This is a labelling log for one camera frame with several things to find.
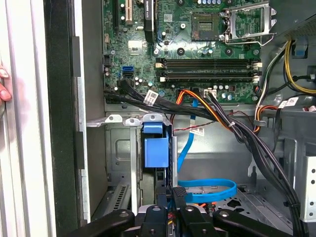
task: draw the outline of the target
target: blue drive bracket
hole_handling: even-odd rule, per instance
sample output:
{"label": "blue drive bracket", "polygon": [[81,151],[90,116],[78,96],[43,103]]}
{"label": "blue drive bracket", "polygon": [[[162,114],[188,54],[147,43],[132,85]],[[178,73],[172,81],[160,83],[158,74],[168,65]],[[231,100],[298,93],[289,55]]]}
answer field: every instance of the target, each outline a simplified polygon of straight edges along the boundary
{"label": "blue drive bracket", "polygon": [[169,135],[168,132],[163,132],[163,128],[162,122],[144,123],[144,134],[156,134],[157,136],[161,134],[161,137],[158,138],[145,138],[146,168],[167,168],[169,166]]}

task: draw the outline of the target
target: sata port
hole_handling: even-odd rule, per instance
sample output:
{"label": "sata port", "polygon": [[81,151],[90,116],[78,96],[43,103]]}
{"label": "sata port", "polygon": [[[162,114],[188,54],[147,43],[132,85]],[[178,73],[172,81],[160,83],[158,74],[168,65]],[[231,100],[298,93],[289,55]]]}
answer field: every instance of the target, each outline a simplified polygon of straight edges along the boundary
{"label": "sata port", "polygon": [[134,73],[132,73],[132,72],[129,72],[129,73],[123,72],[123,77],[125,77],[125,78],[131,78],[133,76],[134,76]]}

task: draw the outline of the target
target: metal bracket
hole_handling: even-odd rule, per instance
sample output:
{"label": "metal bracket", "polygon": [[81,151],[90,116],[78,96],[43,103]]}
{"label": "metal bracket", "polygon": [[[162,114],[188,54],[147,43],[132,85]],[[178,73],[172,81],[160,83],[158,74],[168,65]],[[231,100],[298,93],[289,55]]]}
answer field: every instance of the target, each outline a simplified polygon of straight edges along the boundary
{"label": "metal bracket", "polygon": [[146,114],[144,116],[138,116],[137,118],[131,116],[110,115],[105,118],[98,118],[87,121],[87,127],[101,127],[107,123],[123,123],[125,127],[139,127],[144,122],[163,122],[165,125],[170,125],[170,122],[163,120],[161,114]]}
{"label": "metal bracket", "polygon": [[[237,12],[238,11],[248,12],[248,11],[256,10],[260,8],[263,8],[263,22],[264,22],[263,31],[259,33],[253,33],[253,34],[247,33],[244,36],[238,37],[236,34]],[[276,15],[276,13],[277,11],[269,6],[269,1],[255,3],[251,5],[246,5],[246,6],[240,6],[240,7],[231,8],[231,9],[224,9],[223,17],[226,20],[227,30],[224,32],[223,37],[220,37],[220,39],[222,41],[225,41],[225,44],[258,43],[261,46],[264,46],[274,38],[275,33],[270,33],[270,30],[277,22],[276,19],[272,19],[272,16]],[[230,41],[234,41],[234,40],[243,40],[243,39],[262,37],[262,36],[268,36],[268,35],[271,35],[271,38],[264,44],[261,44],[259,41],[229,43]]]}

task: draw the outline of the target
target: white sticker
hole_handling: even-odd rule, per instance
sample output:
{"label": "white sticker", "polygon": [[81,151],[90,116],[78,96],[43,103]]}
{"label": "white sticker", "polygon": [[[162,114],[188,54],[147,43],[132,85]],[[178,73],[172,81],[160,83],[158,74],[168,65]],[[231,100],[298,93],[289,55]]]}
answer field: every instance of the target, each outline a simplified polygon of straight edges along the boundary
{"label": "white sticker", "polygon": [[158,93],[156,93],[152,90],[148,90],[147,95],[144,99],[144,103],[149,105],[149,106],[153,106],[154,103],[156,102],[158,96],[159,96]]}
{"label": "white sticker", "polygon": [[285,107],[294,106],[297,101],[298,101],[298,97],[291,98],[287,101]]}
{"label": "white sticker", "polygon": [[172,18],[173,18],[172,14],[164,14],[163,21],[164,22],[172,22]]}
{"label": "white sticker", "polygon": [[286,105],[286,103],[287,103],[287,100],[284,100],[284,101],[280,104],[280,106],[279,106],[278,108],[279,108],[279,109],[283,109],[284,106]]}
{"label": "white sticker", "polygon": [[191,128],[190,133],[204,137],[204,128],[202,127]]}

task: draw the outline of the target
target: metal panel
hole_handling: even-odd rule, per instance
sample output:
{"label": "metal panel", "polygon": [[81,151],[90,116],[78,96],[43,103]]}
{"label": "metal panel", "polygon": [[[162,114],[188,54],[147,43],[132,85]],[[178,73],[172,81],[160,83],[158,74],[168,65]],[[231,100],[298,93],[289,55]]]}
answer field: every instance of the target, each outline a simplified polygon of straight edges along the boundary
{"label": "metal panel", "polygon": [[0,122],[0,233],[56,236],[43,2],[5,0],[0,11],[12,94]]}
{"label": "metal panel", "polygon": [[306,176],[301,196],[301,219],[316,222],[316,157],[303,157],[303,175]]}

